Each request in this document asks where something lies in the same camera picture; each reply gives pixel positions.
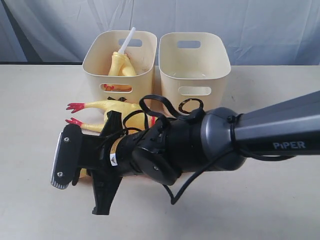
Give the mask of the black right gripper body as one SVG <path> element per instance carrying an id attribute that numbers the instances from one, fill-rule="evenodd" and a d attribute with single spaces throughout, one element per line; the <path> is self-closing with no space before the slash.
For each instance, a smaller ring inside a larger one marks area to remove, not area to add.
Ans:
<path id="1" fill-rule="evenodd" d="M 202 122 L 202 118 L 168 118 L 148 129 L 123 127 L 120 137 L 85 135 L 79 167 L 117 170 L 122 177 L 145 175 L 172 186 L 183 173 L 198 172 L 208 162 L 201 140 Z"/>

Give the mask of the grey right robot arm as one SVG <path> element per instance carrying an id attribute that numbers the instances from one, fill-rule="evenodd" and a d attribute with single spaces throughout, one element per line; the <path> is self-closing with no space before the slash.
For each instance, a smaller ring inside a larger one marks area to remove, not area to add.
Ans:
<path id="1" fill-rule="evenodd" d="M 310 93 L 249 113 L 225 107 L 191 112 L 176 110 L 160 95 L 146 99 L 162 103 L 169 116 L 151 110 L 143 99 L 145 117 L 153 126 L 106 127 L 109 133 L 82 135 L 80 162 L 93 179 L 94 215 L 108 215 L 123 177 L 144 175 L 166 190 L 183 173 L 190 177 L 176 194 L 175 204 L 202 173 L 234 171 L 247 158 L 265 162 L 285 161 L 320 153 L 320 94 Z"/>

